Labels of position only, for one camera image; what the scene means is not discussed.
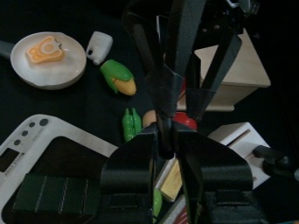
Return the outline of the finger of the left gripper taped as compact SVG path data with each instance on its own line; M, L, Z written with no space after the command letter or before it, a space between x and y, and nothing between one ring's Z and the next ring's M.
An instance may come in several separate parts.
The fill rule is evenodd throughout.
M156 113L170 117L182 86L205 0L129 0L122 26L130 36L145 74ZM161 49L154 20L168 17Z
M205 109L220 87L220 83L237 57L240 47L241 40L236 34L229 34L221 39L200 87L186 88L186 116L196 122L201 120Z

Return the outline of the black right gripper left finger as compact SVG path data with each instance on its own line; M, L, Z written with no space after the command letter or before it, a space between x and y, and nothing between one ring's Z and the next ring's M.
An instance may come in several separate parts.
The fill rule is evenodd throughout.
M152 224L156 136L150 124L109 156L92 224Z

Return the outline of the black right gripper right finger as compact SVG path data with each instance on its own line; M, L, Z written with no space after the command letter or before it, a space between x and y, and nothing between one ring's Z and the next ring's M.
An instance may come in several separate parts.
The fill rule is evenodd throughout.
M268 224L245 159L178 123L172 132L189 224Z

